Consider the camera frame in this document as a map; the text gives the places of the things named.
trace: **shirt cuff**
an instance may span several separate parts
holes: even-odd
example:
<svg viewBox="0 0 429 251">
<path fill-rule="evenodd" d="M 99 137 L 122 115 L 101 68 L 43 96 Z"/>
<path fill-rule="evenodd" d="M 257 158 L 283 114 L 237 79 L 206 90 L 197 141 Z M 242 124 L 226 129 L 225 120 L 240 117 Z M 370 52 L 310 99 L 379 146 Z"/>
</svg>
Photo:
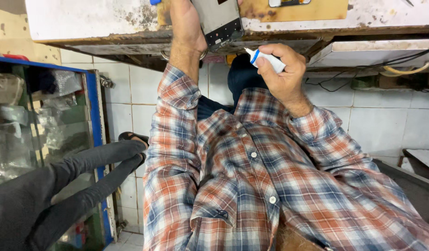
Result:
<svg viewBox="0 0 429 251">
<path fill-rule="evenodd" d="M 341 124 L 341 119 L 335 113 L 316 106 L 304 117 L 288 118 L 290 131 L 303 142 L 325 139 L 336 133 Z"/>
<path fill-rule="evenodd" d="M 159 97 L 178 109 L 189 110 L 198 105 L 201 97 L 199 87 L 183 71 L 167 64 L 157 89 Z"/>
</svg>

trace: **floor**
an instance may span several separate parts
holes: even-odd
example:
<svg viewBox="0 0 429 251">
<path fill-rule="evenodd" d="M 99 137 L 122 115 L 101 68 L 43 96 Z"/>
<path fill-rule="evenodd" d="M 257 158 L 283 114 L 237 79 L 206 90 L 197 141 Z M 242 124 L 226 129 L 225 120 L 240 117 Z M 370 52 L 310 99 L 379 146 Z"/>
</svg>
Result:
<svg viewBox="0 0 429 251">
<path fill-rule="evenodd" d="M 149 135 L 161 72 L 67 50 L 61 50 L 61 60 L 64 66 L 98 69 L 116 83 L 115 88 L 106 92 L 107 129 L 112 142 L 125 131 Z M 227 87 L 228 70 L 224 64 L 204 65 L 199 73 L 202 94 L 222 104 L 232 104 Z M 338 79 L 327 87 L 339 87 L 346 81 Z M 313 85 L 306 85 L 305 91 L 313 104 L 335 112 L 343 120 L 342 128 L 362 146 L 363 151 L 373 157 L 396 165 L 403 148 L 429 149 L 428 93 L 366 92 L 349 87 L 327 92 Z M 144 172 L 145 166 L 142 166 L 128 177 L 122 185 L 121 199 L 117 202 L 121 216 L 129 222 L 125 230 L 140 234 L 143 233 Z M 137 246 L 143 246 L 143 236 L 138 234 L 123 232 L 121 241 L 124 244 L 118 242 L 106 250 L 132 250 L 135 243 L 142 243 Z"/>
</svg>

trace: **electronic device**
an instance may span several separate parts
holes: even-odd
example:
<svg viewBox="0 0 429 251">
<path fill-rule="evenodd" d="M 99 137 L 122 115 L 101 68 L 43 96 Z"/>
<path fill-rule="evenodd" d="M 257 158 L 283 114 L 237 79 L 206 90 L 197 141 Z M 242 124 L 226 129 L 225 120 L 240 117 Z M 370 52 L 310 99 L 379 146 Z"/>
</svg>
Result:
<svg viewBox="0 0 429 251">
<path fill-rule="evenodd" d="M 237 0 L 192 0 L 208 48 L 217 51 L 241 38 L 244 30 Z"/>
<path fill-rule="evenodd" d="M 283 7 L 308 3 L 310 3 L 310 0 L 269 0 L 270 7 Z"/>
</svg>

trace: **glass display case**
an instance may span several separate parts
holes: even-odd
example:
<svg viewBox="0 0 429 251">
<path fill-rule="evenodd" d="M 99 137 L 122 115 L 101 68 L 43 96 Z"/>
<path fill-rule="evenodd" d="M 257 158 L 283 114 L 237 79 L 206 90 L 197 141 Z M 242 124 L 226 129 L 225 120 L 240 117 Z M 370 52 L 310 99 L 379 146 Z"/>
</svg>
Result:
<svg viewBox="0 0 429 251">
<path fill-rule="evenodd" d="M 102 145 L 101 111 L 98 71 L 0 57 L 0 184 Z M 89 187 L 108 171 L 99 167 L 82 174 L 52 203 Z M 102 250 L 117 238 L 113 215 L 110 196 L 50 249 Z"/>
</svg>

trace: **shirt pocket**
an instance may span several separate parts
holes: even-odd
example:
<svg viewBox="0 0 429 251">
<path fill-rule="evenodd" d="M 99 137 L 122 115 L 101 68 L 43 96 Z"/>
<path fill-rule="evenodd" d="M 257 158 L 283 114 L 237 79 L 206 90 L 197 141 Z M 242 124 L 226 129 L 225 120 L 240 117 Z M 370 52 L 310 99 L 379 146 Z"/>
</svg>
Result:
<svg viewBox="0 0 429 251">
<path fill-rule="evenodd" d="M 236 228 L 238 186 L 236 179 L 216 177 L 208 180 L 196 194 L 190 226 L 195 227 L 198 218 L 220 219 Z"/>
</svg>

